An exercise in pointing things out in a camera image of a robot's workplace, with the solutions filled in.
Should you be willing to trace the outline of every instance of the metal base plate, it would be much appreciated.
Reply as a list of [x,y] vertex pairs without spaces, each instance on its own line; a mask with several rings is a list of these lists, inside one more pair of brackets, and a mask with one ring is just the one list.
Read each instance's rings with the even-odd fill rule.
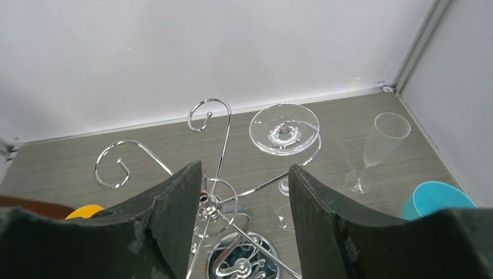
[[[256,252],[256,249],[253,245],[249,244],[248,241],[242,239],[240,240],[240,244],[232,251],[232,253],[225,258],[223,263],[221,264],[221,269],[226,269],[229,267],[233,267],[237,265],[240,268],[240,265],[245,266],[244,262],[246,259],[251,257],[249,264],[250,271],[248,274],[240,274],[233,273],[229,276],[218,276],[214,269],[214,261],[221,254],[224,248],[237,236],[236,232],[232,234],[228,234],[223,237],[215,246],[212,253],[208,258],[206,273],[207,279],[240,279],[240,278],[254,278],[254,279],[280,279],[281,278],[281,269],[277,267],[277,265],[269,260],[265,255],[258,252],[252,256],[253,253]],[[249,232],[248,235],[254,239],[258,239],[259,242],[265,249],[270,251],[275,257],[279,258],[279,254],[274,249],[274,246],[262,235]]]

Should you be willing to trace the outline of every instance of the teal plastic cup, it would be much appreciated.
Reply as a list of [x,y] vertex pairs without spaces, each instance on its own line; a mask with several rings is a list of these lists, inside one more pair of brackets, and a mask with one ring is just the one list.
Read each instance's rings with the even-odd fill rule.
[[475,208],[471,199],[447,183],[428,181],[416,187],[404,203],[401,218],[414,220],[445,208]]

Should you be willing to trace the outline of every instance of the gray floor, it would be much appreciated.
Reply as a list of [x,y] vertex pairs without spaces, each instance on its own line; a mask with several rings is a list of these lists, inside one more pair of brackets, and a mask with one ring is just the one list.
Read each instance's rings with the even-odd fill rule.
[[[453,184],[447,170],[392,93],[380,93],[306,105],[320,121],[322,150],[306,169],[327,186],[381,212],[398,216],[405,199],[414,188],[427,180]],[[373,119],[381,112],[405,116],[412,131],[402,145],[369,174],[374,187],[368,194],[354,194],[344,186],[345,173],[363,167],[363,148]],[[233,116],[230,141],[221,178],[242,192],[280,174],[283,166],[301,163],[315,150],[295,158],[279,159],[256,149],[248,135],[248,126],[255,113]],[[197,120],[200,126],[203,120]],[[101,165],[100,172],[109,183],[119,182],[124,174],[115,163],[122,158],[132,177],[118,190],[100,187],[94,179],[94,163],[109,144],[132,139],[142,142],[172,170],[178,170],[196,159],[203,161],[209,176],[215,174],[224,136],[225,117],[213,118],[202,133],[191,132],[186,123],[169,124],[90,137],[32,144],[21,148],[2,185],[1,195],[18,196],[69,206],[114,205],[147,189],[168,175],[135,146],[112,150]],[[274,224],[269,199],[272,187],[241,199],[251,208],[256,219],[253,230],[266,236],[277,248],[283,261],[299,271],[295,235]],[[222,198],[230,196],[218,188]],[[203,263],[195,278],[202,278]]]

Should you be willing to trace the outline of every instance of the white backdrop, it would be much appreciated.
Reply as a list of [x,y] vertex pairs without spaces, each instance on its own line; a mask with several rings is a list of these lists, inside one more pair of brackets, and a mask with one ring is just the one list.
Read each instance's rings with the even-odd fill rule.
[[456,1],[403,98],[462,190],[493,206],[493,1]]
[[0,131],[35,141],[181,118],[211,97],[239,109],[390,84],[430,5],[3,1]]

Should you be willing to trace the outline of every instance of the curled wire arm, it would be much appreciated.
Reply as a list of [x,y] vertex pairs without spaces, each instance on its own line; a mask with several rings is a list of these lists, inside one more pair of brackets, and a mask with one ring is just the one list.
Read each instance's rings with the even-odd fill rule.
[[119,159],[119,158],[118,158],[118,160],[116,162],[120,165],[120,167],[125,172],[125,178],[120,183],[117,183],[117,184],[108,184],[108,183],[102,181],[101,178],[99,177],[99,164],[100,164],[101,160],[103,159],[103,157],[106,156],[106,154],[108,154],[108,152],[110,151],[110,149],[112,149],[114,147],[117,147],[119,145],[122,145],[122,144],[134,144],[134,145],[138,146],[145,153],[147,153],[147,155],[149,155],[149,157],[151,157],[167,173],[169,173],[171,176],[173,175],[173,172],[154,153],[152,153],[147,147],[145,147],[143,144],[141,144],[138,141],[134,141],[134,140],[131,140],[131,139],[125,139],[123,141],[117,141],[117,142],[109,145],[108,147],[106,147],[103,150],[103,152],[101,152],[101,154],[99,154],[98,160],[96,160],[96,165],[94,166],[94,176],[96,177],[97,182],[101,186],[103,186],[105,188],[116,189],[116,188],[124,185],[126,182],[128,182],[128,179],[130,178],[130,170],[125,165],[125,163],[123,162],[123,160],[122,159]]
[[[320,150],[322,148],[322,139],[320,137],[320,134],[317,136],[317,139],[318,139],[318,142],[319,142],[319,146],[317,147],[317,150],[315,151],[315,153],[310,158],[308,158],[306,161],[304,161],[302,164],[300,164],[301,167],[305,167],[307,164],[309,164],[311,161],[313,161],[315,159],[315,157],[317,157],[318,154],[320,153]],[[288,173],[289,172],[286,171],[285,173],[283,173],[283,174],[281,174],[281,175],[279,175],[279,176],[277,176],[275,178],[272,178],[271,180],[265,182],[262,185],[259,185],[259,186],[255,187],[253,189],[250,189],[250,190],[248,190],[246,192],[243,192],[241,194],[238,194],[238,197],[246,196],[246,195],[249,195],[251,193],[260,191],[260,190],[264,189],[266,186],[268,186],[269,184],[272,184],[272,183],[274,183],[276,181],[279,181],[279,180],[283,179],[285,176],[288,175]],[[226,203],[226,202],[232,201],[233,199],[234,199],[234,197],[227,198],[227,199],[222,200],[220,203],[221,204],[222,203]]]
[[[205,117],[205,121],[204,121],[202,127],[200,127],[200,128],[194,128],[194,126],[192,126],[191,122],[192,122],[192,117],[193,117],[195,111],[198,108],[200,108],[200,106],[202,106],[203,104],[208,103],[208,102],[220,102],[220,103],[222,103],[226,107],[226,110],[228,113],[228,122],[226,125],[226,133],[224,135],[223,149],[221,151],[221,157],[219,157],[219,165],[217,166],[217,172],[216,172],[216,178],[219,178],[219,174],[221,173],[221,169],[223,168],[223,160],[224,160],[224,154],[226,152],[226,145],[228,143],[228,137],[230,136],[231,115],[232,115],[230,105],[227,102],[225,102],[221,99],[216,99],[216,98],[210,98],[210,99],[203,100],[202,102],[196,104],[192,110],[190,110],[190,113],[188,114],[188,117],[187,117],[187,124],[188,124],[188,128],[190,128],[190,130],[192,130],[193,132],[196,132],[196,133],[200,133],[205,128],[207,128],[207,125],[209,124],[209,120],[212,117],[212,112],[207,112],[207,116]],[[216,182],[213,183],[212,189],[210,190],[209,193],[214,194],[215,190],[216,190]]]

